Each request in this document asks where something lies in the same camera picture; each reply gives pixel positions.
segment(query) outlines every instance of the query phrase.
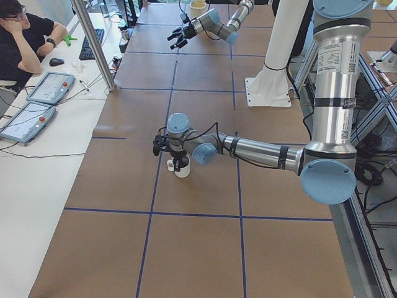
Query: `keyboard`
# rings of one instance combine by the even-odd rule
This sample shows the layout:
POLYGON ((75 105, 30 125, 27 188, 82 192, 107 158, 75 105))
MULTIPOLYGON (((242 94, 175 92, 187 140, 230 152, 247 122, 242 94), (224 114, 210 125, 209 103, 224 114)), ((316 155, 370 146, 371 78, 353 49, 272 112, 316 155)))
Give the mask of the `keyboard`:
MULTIPOLYGON (((104 39, 104 29, 95 29, 95 34, 97 35, 98 42, 102 43, 104 39)), ((83 45, 81 46, 81 52, 79 56, 80 60, 93 60, 95 59, 94 53, 92 52, 91 48, 89 47, 89 42, 87 37, 84 38, 83 45)))

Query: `white cylinder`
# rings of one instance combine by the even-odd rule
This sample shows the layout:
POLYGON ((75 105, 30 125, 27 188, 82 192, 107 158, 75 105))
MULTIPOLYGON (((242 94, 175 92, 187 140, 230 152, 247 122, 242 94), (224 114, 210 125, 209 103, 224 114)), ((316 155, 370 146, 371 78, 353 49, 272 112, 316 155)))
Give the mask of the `white cylinder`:
POLYGON ((265 63, 276 70, 285 67, 309 0, 280 0, 265 63))
POLYGON ((174 171, 174 163, 172 162, 172 160, 167 160, 168 171, 174 172, 174 174, 180 178, 188 177, 188 175, 190 174, 190 158, 188 155, 186 155, 186 157, 189 159, 189 163, 185 167, 181 168, 179 172, 174 171))
POLYGON ((248 106, 291 106, 284 68, 290 58, 308 3, 309 0, 280 0, 265 65, 255 78, 246 78, 248 106))

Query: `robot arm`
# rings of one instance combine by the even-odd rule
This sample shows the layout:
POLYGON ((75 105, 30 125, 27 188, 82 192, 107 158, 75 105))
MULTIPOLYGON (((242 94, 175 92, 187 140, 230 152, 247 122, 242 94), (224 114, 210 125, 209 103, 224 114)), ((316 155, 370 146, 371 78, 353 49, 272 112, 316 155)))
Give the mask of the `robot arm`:
POLYGON ((321 159, 305 161, 305 148, 291 148, 285 145, 257 142, 223 133, 202 134, 190 125, 183 113, 168 118, 166 136, 160 134, 153 142, 153 152, 158 155, 166 151, 173 157, 174 171, 187 166, 189 154, 197 163, 206 165, 216 154, 260 163, 274 169, 293 171, 301 176, 306 193, 315 201, 324 204, 338 204, 350 197, 355 188, 355 176, 344 163, 321 159))
POLYGON ((214 8, 192 20, 186 14, 182 14, 182 21, 186 25, 174 30, 172 35, 167 38, 168 40, 177 39, 177 42, 171 45, 171 49, 182 48, 187 44, 188 39, 203 31, 212 32, 219 38, 233 44, 237 39, 238 29, 240 29, 245 18, 254 9, 254 3, 251 0, 232 0, 231 2, 238 4, 239 7, 226 25, 220 22, 219 14, 214 8))
MULTIPOLYGON (((154 140, 154 153, 171 152, 204 165, 219 154, 253 161, 300 176, 303 190, 324 204, 347 200, 355 189, 356 150, 350 144, 360 42, 369 32, 372 0, 314 0, 318 42, 312 140, 296 150, 222 133, 199 134, 181 113, 168 119, 165 136, 154 140)), ((174 163, 178 171, 182 159, 174 163)))

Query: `light blue joint cap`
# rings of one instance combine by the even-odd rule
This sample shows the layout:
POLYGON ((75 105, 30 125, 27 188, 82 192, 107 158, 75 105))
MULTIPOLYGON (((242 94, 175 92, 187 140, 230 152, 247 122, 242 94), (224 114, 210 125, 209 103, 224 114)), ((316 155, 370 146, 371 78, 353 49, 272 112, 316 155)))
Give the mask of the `light blue joint cap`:
POLYGON ((232 45, 236 42, 237 37, 238 37, 238 33, 236 31, 233 31, 232 33, 229 34, 228 38, 226 38, 226 42, 232 45))
POLYGON ((214 24, 221 21, 218 11, 216 11, 216 9, 214 9, 214 8, 209 10, 208 16, 211 18, 211 20, 214 24))
POLYGON ((168 117, 167 130, 171 133, 182 133, 190 127, 189 118, 183 113, 175 113, 168 117))
POLYGON ((303 168, 300 182, 309 197, 328 205, 346 201, 355 189, 353 171, 337 160, 311 161, 303 168))
POLYGON ((313 0, 315 11, 328 19, 354 16, 371 4, 372 0, 313 0))
POLYGON ((211 143, 203 143, 195 148, 193 151, 193 158, 201 165, 206 165, 216 155, 216 148, 211 143))

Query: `white cup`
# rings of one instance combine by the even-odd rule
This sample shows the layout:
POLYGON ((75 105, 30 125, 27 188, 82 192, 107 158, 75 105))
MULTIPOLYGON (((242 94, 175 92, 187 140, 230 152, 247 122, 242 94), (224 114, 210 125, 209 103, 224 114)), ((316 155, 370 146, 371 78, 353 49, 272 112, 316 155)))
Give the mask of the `white cup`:
POLYGON ((190 174, 190 158, 187 155, 186 157, 189 159, 189 163, 187 164, 187 166, 181 168, 180 172, 174 172, 174 163, 172 162, 172 160, 167 160, 168 171, 174 172, 175 175, 180 178, 187 177, 190 174))

